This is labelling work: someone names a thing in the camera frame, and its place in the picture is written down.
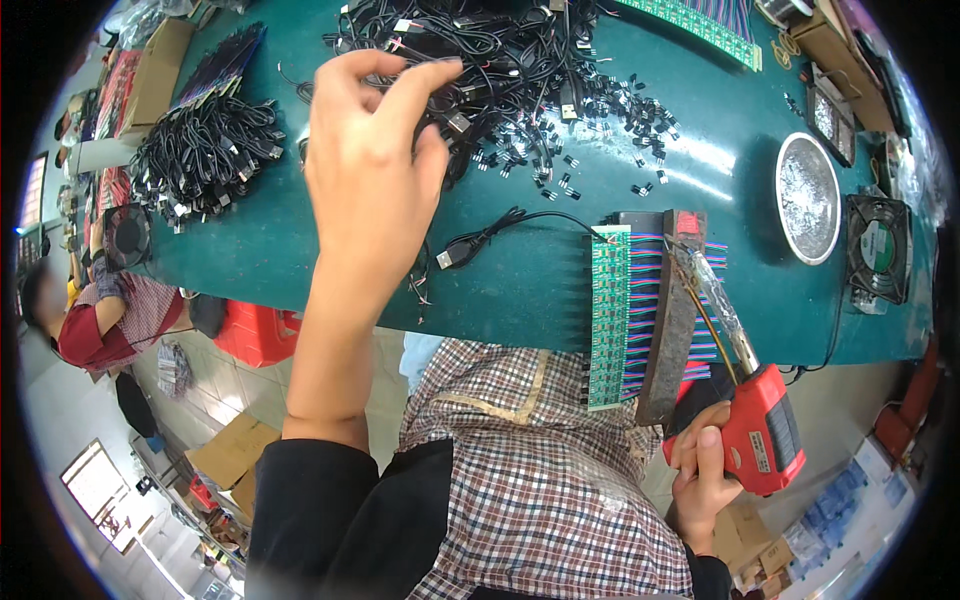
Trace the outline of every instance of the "green workbench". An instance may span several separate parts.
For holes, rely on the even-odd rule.
[[[252,192],[233,210],[205,224],[191,224],[174,235],[157,224],[149,273],[167,283],[235,300],[302,310],[317,257],[317,234],[298,166],[296,139],[307,122],[307,106],[276,72],[296,81],[312,79],[332,51],[323,33],[335,31],[342,2],[283,0],[254,2],[244,15],[218,14],[190,44],[180,84],[204,51],[238,26],[261,20],[268,30],[247,67],[240,96],[250,101],[276,98],[286,152],[252,182]],[[631,12],[622,8],[622,12]],[[580,160],[577,169],[557,162],[553,188],[564,170],[571,187],[583,194],[573,201],[541,197],[530,167],[517,167],[509,179],[499,169],[471,168],[444,193],[427,236],[434,253],[454,235],[491,224],[512,205],[530,211],[555,209],[599,224],[614,211],[668,208],[708,214],[708,238],[730,245],[726,289],[764,362],[818,365],[824,360],[842,285],[846,228],[827,262],[808,267],[786,247],[774,199],[773,168],[782,140],[807,131],[783,99],[801,105],[804,89],[792,71],[777,65],[770,52],[774,29],[753,13],[756,43],[764,68],[750,72],[718,50],[653,17],[630,22],[601,16],[594,48],[602,72],[626,79],[637,73],[645,95],[658,98],[681,124],[682,138],[666,149],[669,183],[660,185],[650,166],[637,169],[635,147],[622,128],[602,137],[583,123],[563,132],[564,153]],[[858,142],[852,169],[834,163],[842,194],[872,183],[869,149]],[[632,184],[652,181],[641,199]],[[363,224],[356,224],[358,231]],[[357,236],[362,243],[362,235]],[[868,316],[844,302],[840,334],[831,363],[853,364],[920,357],[932,324],[930,271],[932,232],[915,219],[910,302],[891,305],[886,315]],[[380,324],[511,346],[580,350],[588,344],[589,275],[582,231],[560,219],[538,219],[508,229],[466,268],[434,271],[429,279],[425,319],[404,283]],[[339,294],[329,281],[325,294]]]

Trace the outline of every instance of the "green circuit board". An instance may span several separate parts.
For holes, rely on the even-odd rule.
[[[594,227],[614,242],[590,238],[592,285],[587,410],[620,405],[630,307],[630,226]]]
[[[763,70],[760,47],[706,15],[673,0],[616,0],[625,6],[652,14],[723,50],[754,72]]]

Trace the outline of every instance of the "cooling fan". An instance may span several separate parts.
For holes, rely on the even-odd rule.
[[[104,248],[111,271],[150,260],[151,222],[143,204],[124,204],[104,211]]]
[[[893,304],[906,302],[913,262],[910,209],[899,200],[847,197],[847,282]]]

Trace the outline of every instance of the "tangled black cables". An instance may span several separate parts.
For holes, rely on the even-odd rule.
[[[246,196],[262,164],[283,154],[273,100],[249,105],[230,96],[165,114],[130,163],[133,195],[177,232]]]
[[[430,98],[420,123],[439,123],[449,144],[447,189],[464,175],[475,147],[504,124],[516,138],[508,162],[525,164],[527,153],[537,153],[538,170],[552,178],[558,140],[539,127],[538,115],[551,110],[564,119],[579,118],[588,82],[598,77],[590,49],[595,0],[565,4],[556,12],[537,1],[496,12],[485,5],[491,3],[354,0],[340,14],[338,31],[324,35],[337,55],[379,48],[411,66],[454,56],[463,60],[463,74]],[[312,83],[280,75],[309,103]],[[366,83],[385,90],[394,80],[371,76]]]

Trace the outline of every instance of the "window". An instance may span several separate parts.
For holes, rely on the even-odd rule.
[[[47,174],[47,153],[34,159],[27,175],[27,186],[23,193],[23,214],[20,216],[20,228],[30,228],[40,222],[40,207],[43,204],[43,178]]]
[[[60,480],[113,547],[126,554],[134,533],[142,532],[151,515],[113,465],[100,440],[81,452]]]

